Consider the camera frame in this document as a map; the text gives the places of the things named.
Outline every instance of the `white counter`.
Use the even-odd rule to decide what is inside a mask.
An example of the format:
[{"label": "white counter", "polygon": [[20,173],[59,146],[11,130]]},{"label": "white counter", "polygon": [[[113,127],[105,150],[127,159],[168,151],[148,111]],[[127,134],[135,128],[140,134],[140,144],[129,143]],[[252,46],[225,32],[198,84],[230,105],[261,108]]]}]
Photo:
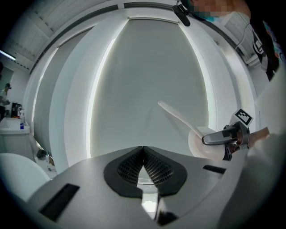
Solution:
[{"label": "white counter", "polygon": [[4,118],[0,122],[0,153],[15,153],[34,161],[29,134],[29,125],[20,129],[20,119]]}]

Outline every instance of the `human hand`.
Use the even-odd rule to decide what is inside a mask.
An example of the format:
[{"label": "human hand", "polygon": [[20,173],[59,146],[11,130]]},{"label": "human hand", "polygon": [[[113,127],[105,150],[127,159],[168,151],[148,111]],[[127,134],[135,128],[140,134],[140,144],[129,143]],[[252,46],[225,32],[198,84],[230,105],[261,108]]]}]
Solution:
[{"label": "human hand", "polygon": [[[265,139],[268,135],[269,135],[269,130],[268,130],[267,127],[262,129],[262,130],[259,130],[257,132],[251,133],[249,135],[249,140],[248,140],[248,144],[247,145],[249,146],[249,148],[251,148],[252,146],[254,146],[254,144],[258,140]],[[237,151],[238,150],[238,146],[242,142],[242,134],[241,133],[237,133],[237,137],[238,137],[238,140],[237,140],[236,145],[230,145],[229,146],[231,153],[234,153],[235,151]]]}]

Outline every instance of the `black mesh vent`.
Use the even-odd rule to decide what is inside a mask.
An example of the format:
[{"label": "black mesh vent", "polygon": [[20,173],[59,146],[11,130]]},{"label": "black mesh vent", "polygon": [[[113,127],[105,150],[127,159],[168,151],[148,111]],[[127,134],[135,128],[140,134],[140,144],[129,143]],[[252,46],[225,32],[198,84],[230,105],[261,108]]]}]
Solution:
[{"label": "black mesh vent", "polygon": [[140,151],[131,157],[127,158],[119,164],[117,169],[118,174],[130,184],[136,185],[138,183],[138,175],[142,169],[142,158]]},{"label": "black mesh vent", "polygon": [[173,169],[169,164],[149,152],[145,152],[143,164],[156,187],[167,181],[173,174]]}]

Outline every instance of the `black slot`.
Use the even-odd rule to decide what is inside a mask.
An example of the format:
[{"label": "black slot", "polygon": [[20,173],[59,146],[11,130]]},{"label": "black slot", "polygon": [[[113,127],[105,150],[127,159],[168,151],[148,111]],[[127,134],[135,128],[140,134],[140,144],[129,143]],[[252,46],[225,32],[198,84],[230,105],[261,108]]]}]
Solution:
[{"label": "black slot", "polygon": [[229,137],[229,132],[228,131],[222,131],[223,132],[223,137],[227,138]]},{"label": "black slot", "polygon": [[71,201],[80,187],[66,184],[53,198],[42,208],[41,214],[56,221],[59,215],[63,212],[64,208]]},{"label": "black slot", "polygon": [[218,173],[218,174],[224,174],[225,170],[227,170],[227,169],[216,167],[216,166],[213,166],[213,165],[205,165],[203,167],[203,169],[209,170],[209,171],[212,171],[212,172],[215,172],[215,173]]},{"label": "black slot", "polygon": [[164,225],[171,223],[177,219],[178,219],[178,217],[172,212],[160,212],[158,215],[157,224],[159,224],[160,226],[164,226]]}]

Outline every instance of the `bottle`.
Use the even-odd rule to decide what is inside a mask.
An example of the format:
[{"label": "bottle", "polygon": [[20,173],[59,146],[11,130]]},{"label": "bottle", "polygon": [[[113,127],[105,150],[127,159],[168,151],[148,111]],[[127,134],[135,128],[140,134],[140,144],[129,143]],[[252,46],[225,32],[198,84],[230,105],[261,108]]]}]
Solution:
[{"label": "bottle", "polygon": [[25,125],[24,110],[20,111],[20,129],[23,130]]},{"label": "bottle", "polygon": [[49,151],[46,153],[46,162],[49,164]]}]

